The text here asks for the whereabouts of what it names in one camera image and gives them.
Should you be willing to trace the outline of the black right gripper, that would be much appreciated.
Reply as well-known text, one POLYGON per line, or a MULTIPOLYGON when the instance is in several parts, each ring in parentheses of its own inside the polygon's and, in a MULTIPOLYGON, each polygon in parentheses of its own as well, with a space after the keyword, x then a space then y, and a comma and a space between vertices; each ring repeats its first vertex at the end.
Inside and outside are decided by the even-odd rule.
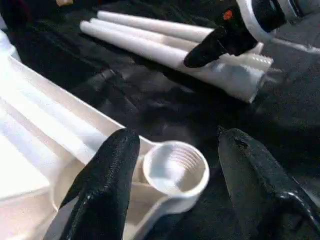
POLYGON ((212 15, 216 28, 186 55, 183 64, 187 68, 204 67, 224 54, 239 56, 258 44, 237 4, 214 4, 212 15))

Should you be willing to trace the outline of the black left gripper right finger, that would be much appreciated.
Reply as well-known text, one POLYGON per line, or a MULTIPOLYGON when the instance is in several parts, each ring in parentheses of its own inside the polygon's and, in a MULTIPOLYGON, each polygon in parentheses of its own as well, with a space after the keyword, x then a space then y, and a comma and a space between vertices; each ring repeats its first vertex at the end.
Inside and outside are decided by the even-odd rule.
POLYGON ((240 129, 222 130, 218 156, 246 240, 318 240, 320 209, 268 149, 240 129))

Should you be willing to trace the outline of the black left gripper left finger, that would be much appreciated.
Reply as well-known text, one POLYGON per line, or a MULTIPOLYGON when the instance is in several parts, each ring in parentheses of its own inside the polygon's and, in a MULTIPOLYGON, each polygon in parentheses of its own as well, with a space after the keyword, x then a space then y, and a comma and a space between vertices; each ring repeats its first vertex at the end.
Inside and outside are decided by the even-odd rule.
POLYGON ((44 239, 122 239, 139 151, 135 131, 111 134, 76 176, 44 239))

